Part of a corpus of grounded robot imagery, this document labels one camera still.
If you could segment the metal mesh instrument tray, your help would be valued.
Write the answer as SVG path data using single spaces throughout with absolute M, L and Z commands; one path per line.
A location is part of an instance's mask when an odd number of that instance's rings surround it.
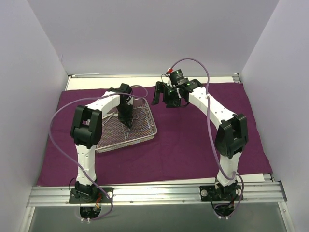
M 110 113 L 118 111 L 113 108 L 105 115 Z M 112 117 L 104 127 L 102 126 L 102 137 L 97 144 L 96 152 L 103 153 L 135 145 L 153 139 L 156 134 L 157 127 L 147 100 L 135 99 L 132 127 L 128 128 L 118 118 Z

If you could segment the purple surgical wrap cloth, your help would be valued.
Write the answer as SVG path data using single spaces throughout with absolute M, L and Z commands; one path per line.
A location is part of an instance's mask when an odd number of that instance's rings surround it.
M 272 168 L 266 157 L 256 127 L 249 99 L 242 84 L 211 84 L 210 94 L 224 107 L 248 120 L 249 141 L 239 159 L 240 174 L 269 174 Z M 103 89 L 68 90 L 60 95 L 52 126 L 39 186 L 67 186 L 78 168 L 76 148 L 70 136 L 75 108 L 90 103 L 90 97 L 104 94 Z M 95 171 L 100 185 L 143 183 L 216 177 L 218 166 L 210 138 L 214 126 L 207 126 L 206 116 L 196 107 L 166 108 L 164 103 L 151 107 L 157 134 L 149 141 L 96 154 Z

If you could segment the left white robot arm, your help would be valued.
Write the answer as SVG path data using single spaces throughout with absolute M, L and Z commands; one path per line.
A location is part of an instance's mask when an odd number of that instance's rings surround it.
M 113 108 L 118 110 L 118 119 L 128 128 L 132 127 L 133 101 L 132 87 L 121 84 L 119 88 L 108 89 L 102 99 L 88 105 L 77 106 L 70 135 L 74 140 L 78 155 L 78 176 L 75 190 L 87 203 L 97 198 L 97 189 L 94 182 L 95 149 L 102 136 L 102 116 Z

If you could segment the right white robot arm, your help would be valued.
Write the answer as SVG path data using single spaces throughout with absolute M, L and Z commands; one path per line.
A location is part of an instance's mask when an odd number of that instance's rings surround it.
M 246 116 L 228 110 L 196 79 L 180 86 L 157 81 L 154 92 L 152 105 L 158 104 L 163 94 L 168 107 L 179 108 L 183 99 L 205 115 L 211 151 L 219 168 L 216 177 L 219 184 L 214 193 L 217 198 L 226 199 L 232 193 L 231 185 L 239 179 L 239 159 L 248 143 Z

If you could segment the steel tweezers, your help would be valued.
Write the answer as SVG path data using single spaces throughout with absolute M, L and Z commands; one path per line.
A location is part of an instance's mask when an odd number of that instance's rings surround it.
M 107 122 L 112 118 L 112 117 L 116 117 L 118 118 L 118 113 L 110 113 L 108 115 L 105 115 L 103 118 L 102 118 L 102 126 L 104 127 Z

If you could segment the aluminium front rail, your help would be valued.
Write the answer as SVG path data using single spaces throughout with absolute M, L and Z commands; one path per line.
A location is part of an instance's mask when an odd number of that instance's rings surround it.
M 199 184 L 120 185 L 113 186 L 113 205 L 186 205 L 207 204 L 200 198 Z M 94 206 L 95 203 L 69 203 L 64 187 L 34 187 L 28 207 Z M 284 202 L 286 196 L 279 182 L 246 183 L 241 203 Z

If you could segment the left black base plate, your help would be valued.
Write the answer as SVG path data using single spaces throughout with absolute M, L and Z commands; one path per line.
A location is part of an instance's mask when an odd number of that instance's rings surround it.
M 70 190 L 70 204 L 86 204 L 86 203 L 111 203 L 113 199 L 114 188 L 105 187 L 103 190 L 109 195 L 107 197 L 101 190 L 94 188 L 91 193 L 81 193 L 75 188 Z

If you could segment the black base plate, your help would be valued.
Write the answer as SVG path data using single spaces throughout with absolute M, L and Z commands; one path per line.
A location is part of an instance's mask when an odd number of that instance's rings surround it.
M 204 202 L 210 201 L 232 201 L 243 200 L 241 196 L 241 186 L 239 184 L 231 184 L 229 186 L 203 185 L 199 186 L 200 198 Z
M 101 190 L 94 188 L 91 193 L 81 193 L 75 188 L 70 190 L 70 204 L 86 204 L 86 203 L 111 203 L 113 199 L 114 188 L 105 187 L 103 190 L 109 195 L 107 197 Z

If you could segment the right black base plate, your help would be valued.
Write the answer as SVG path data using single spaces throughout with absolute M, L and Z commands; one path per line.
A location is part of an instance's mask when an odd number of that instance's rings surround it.
M 210 201 L 232 201 L 243 200 L 241 196 L 241 186 L 239 184 L 231 184 L 229 186 L 203 185 L 199 186 L 200 198 L 204 202 Z

